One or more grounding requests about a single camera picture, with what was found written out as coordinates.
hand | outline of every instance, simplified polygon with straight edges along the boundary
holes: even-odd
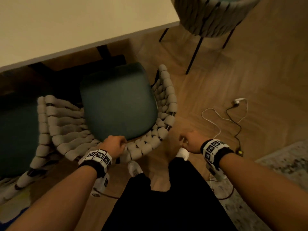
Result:
[[[113,159],[116,159],[122,155],[126,143],[127,141],[124,136],[110,135],[104,140],[104,142],[99,144],[98,148],[107,151]]]
[[[205,137],[201,135],[198,131],[190,131],[186,133],[180,134],[179,141],[183,140],[183,143],[181,143],[181,147],[185,148],[187,151],[194,153],[194,154],[200,154],[200,148],[201,145],[210,138]]]

shoe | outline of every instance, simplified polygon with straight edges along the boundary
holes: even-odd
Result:
[[[188,160],[189,152],[185,148],[180,148],[175,157],[182,157],[184,160]]]
[[[132,177],[136,177],[139,173],[143,173],[140,165],[134,160],[128,163],[128,171]]]

black pants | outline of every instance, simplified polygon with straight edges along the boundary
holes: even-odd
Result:
[[[129,179],[102,231],[236,230],[201,174],[183,158],[169,164],[170,190],[151,190],[144,173]]]

chair leg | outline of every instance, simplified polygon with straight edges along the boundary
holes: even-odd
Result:
[[[224,49],[226,47],[226,45],[228,44],[229,40],[230,40],[230,37],[231,35],[233,34],[235,28],[233,28],[230,32],[230,34],[228,35],[227,39],[226,39],[226,42],[224,43],[224,46],[222,46],[222,49]]]
[[[189,66],[188,66],[188,68],[187,68],[186,74],[189,73],[190,67],[192,66],[193,61],[195,60],[195,57],[196,57],[196,55],[197,55],[197,53],[198,53],[198,50],[199,50],[199,48],[200,48],[200,45],[201,45],[202,41],[203,41],[203,37],[201,37],[200,40],[199,40],[199,43],[198,43],[198,45],[197,45],[197,47],[196,47],[196,50],[195,50],[195,52],[194,52],[194,54],[193,54],[193,57],[192,57],[192,59],[191,59],[191,61],[190,61]]]
[[[169,28],[166,28],[164,33],[161,35],[160,39],[159,39],[159,42],[161,42],[161,40],[164,38],[165,34],[167,33]]]

forearm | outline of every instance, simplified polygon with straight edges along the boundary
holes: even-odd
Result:
[[[92,167],[80,167],[37,200],[7,230],[75,229],[96,177]]]
[[[219,163],[244,201],[274,230],[307,230],[308,194],[266,167],[225,155]]]

